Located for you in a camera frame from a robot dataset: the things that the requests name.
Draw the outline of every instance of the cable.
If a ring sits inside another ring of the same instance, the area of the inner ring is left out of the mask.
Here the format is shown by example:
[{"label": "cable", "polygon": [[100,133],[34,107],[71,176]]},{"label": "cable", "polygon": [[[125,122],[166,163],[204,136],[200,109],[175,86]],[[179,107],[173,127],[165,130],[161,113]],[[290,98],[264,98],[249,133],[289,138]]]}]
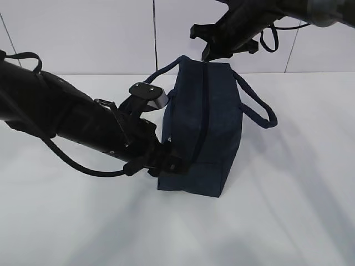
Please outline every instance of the cable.
[{"label": "cable", "polygon": [[125,174],[124,170],[116,172],[101,172],[88,169],[75,161],[73,161],[68,155],[66,155],[36,124],[29,118],[13,101],[13,99],[0,87],[0,97],[5,103],[14,111],[30,128],[31,130],[65,163],[74,168],[75,170],[85,173],[87,175],[96,177],[117,177]]},{"label": "cable", "polygon": [[274,53],[278,50],[279,48],[279,45],[280,45],[280,41],[278,39],[278,34],[277,34],[277,31],[278,30],[294,30],[294,29],[301,29],[301,28],[304,28],[304,27],[308,27],[310,26],[311,24],[309,23],[306,23],[306,24],[303,24],[303,25],[299,25],[299,26],[296,26],[296,27],[275,27],[275,24],[272,23],[270,26],[268,26],[269,29],[271,29],[272,31],[272,35],[273,35],[273,39],[275,40],[275,49],[271,49],[269,46],[267,46],[267,44],[265,43],[264,41],[264,31],[261,32],[261,36],[260,36],[260,44],[263,46],[263,48],[268,51],[269,53]]},{"label": "cable", "polygon": [[306,23],[306,24],[299,25],[299,26],[296,26],[296,27],[275,27],[275,29],[277,29],[277,30],[294,30],[294,29],[302,29],[302,28],[308,27],[310,25],[311,24]]},{"label": "cable", "polygon": [[280,46],[280,41],[278,39],[278,34],[277,34],[277,30],[275,27],[275,24],[271,24],[270,25],[271,31],[272,31],[272,35],[273,35],[273,39],[275,40],[275,49],[271,49],[269,46],[267,46],[267,44],[264,41],[264,31],[261,32],[261,36],[260,36],[260,44],[263,46],[263,48],[265,50],[267,50],[269,53],[274,53],[278,50],[278,47]]}]

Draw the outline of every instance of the zipper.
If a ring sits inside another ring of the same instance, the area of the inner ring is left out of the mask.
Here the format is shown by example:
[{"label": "zipper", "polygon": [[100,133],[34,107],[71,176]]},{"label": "zipper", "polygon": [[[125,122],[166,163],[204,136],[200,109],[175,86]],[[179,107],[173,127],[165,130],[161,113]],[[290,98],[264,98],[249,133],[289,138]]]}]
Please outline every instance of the zipper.
[{"label": "zipper", "polygon": [[192,154],[192,162],[196,162],[202,146],[205,143],[207,132],[209,129],[210,123],[210,88],[209,88],[209,75],[207,63],[202,62],[202,121],[201,121],[201,130],[199,138],[195,146],[194,153]]}]

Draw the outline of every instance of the bag strap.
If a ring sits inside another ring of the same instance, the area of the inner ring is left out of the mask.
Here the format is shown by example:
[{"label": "bag strap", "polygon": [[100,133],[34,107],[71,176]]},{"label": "bag strap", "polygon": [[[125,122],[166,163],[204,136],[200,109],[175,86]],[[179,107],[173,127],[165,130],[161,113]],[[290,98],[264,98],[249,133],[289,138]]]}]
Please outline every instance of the bag strap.
[{"label": "bag strap", "polygon": [[157,77],[160,75],[165,74],[166,72],[170,71],[174,67],[176,67],[180,62],[182,61],[182,57],[177,58],[174,62],[171,64],[167,65],[166,67],[159,69],[157,72],[153,73],[150,77],[148,77],[144,83],[152,83]]},{"label": "bag strap", "polygon": [[13,55],[7,55],[5,51],[0,50],[0,61],[5,60],[5,58],[11,58],[11,59],[27,59],[27,58],[34,58],[38,60],[38,64],[35,69],[33,69],[33,72],[38,74],[42,70],[42,61],[39,58],[39,56],[35,53],[32,52],[25,52],[25,53],[19,53],[19,54],[13,54]]},{"label": "bag strap", "polygon": [[235,71],[233,71],[233,76],[237,80],[242,90],[245,91],[247,95],[249,95],[254,101],[260,104],[266,110],[268,120],[262,118],[261,115],[259,115],[256,111],[254,111],[249,106],[243,103],[240,106],[241,111],[264,129],[269,129],[271,127],[277,126],[277,117],[271,107],[268,106],[264,101],[262,101],[259,96],[257,96],[255,91],[253,91],[253,89],[249,86],[249,84]]}]

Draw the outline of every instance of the fabric bag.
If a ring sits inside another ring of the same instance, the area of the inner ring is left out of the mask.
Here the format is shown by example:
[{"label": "fabric bag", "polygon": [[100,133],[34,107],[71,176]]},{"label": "fabric bag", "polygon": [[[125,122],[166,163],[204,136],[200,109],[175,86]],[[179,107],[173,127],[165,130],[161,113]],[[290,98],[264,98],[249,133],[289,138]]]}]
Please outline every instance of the fabric bag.
[{"label": "fabric bag", "polygon": [[[191,162],[187,175],[163,174],[158,189],[220,197],[238,151],[243,114],[264,129],[275,127],[272,109],[226,63],[207,63],[181,56],[145,82],[179,65],[163,119],[163,139]],[[241,102],[237,83],[268,114],[268,120]]]}]

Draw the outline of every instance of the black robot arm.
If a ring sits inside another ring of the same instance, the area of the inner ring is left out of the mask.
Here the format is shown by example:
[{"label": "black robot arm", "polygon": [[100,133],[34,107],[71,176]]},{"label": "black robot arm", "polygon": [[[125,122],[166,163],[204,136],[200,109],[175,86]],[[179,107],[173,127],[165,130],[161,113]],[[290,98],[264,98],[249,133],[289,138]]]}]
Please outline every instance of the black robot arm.
[{"label": "black robot arm", "polygon": [[[9,62],[11,58],[38,58],[33,53],[6,56],[0,51],[0,120],[12,129],[41,138],[63,161],[83,173],[98,177],[133,175],[148,168],[153,176],[161,172],[182,173],[188,165],[161,144],[156,125],[141,119],[145,111],[164,107],[163,89],[136,83],[131,96],[119,107],[114,102],[93,100],[65,80],[41,71],[42,62],[30,71]],[[50,139],[60,136],[128,162],[122,171],[99,172],[71,160]]]},{"label": "black robot arm", "polygon": [[285,16],[319,27],[335,22],[355,27],[355,0],[217,1],[228,5],[227,13],[215,24],[195,24],[190,31],[191,38],[199,37],[207,42],[202,53],[204,61],[230,58],[240,52],[257,52],[258,42],[253,38]]}]

